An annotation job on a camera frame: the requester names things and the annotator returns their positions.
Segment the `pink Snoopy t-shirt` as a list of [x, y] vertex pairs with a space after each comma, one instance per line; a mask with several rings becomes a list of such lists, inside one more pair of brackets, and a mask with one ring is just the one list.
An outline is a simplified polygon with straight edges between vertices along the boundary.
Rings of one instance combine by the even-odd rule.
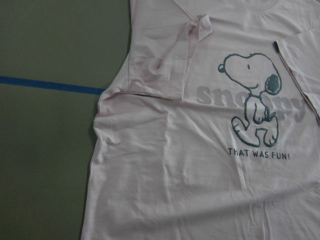
[[132, 0], [83, 240], [317, 240], [320, 4]]

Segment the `brown paper table cover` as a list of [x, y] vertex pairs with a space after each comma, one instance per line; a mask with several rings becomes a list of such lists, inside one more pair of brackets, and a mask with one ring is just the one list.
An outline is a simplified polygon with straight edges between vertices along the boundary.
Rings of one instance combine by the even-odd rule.
[[[127, 0], [0, 3], [1, 76], [106, 89], [129, 46]], [[1, 84], [1, 239], [79, 239], [98, 99]]]

